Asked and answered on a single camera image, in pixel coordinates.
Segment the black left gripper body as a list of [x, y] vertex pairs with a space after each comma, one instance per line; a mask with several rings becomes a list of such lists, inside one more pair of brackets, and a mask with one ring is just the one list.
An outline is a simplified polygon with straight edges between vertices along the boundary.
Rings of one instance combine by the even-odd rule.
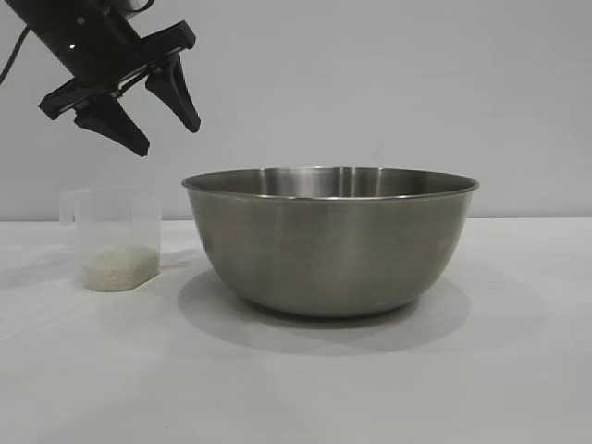
[[15, 1], [13, 11], [73, 76], [40, 103], [52, 120], [93, 96], [122, 94], [119, 83], [196, 44], [184, 20], [141, 37], [109, 1]]

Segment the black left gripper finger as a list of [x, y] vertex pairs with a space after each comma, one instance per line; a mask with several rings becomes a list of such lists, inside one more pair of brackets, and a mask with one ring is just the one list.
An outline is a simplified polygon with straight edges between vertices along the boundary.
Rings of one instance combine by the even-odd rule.
[[172, 54], [152, 69], [145, 88], [171, 110], [184, 127], [196, 133], [201, 119], [186, 85], [180, 55]]
[[150, 142], [111, 94], [93, 96], [75, 106], [74, 123], [119, 143], [139, 157], [148, 155]]

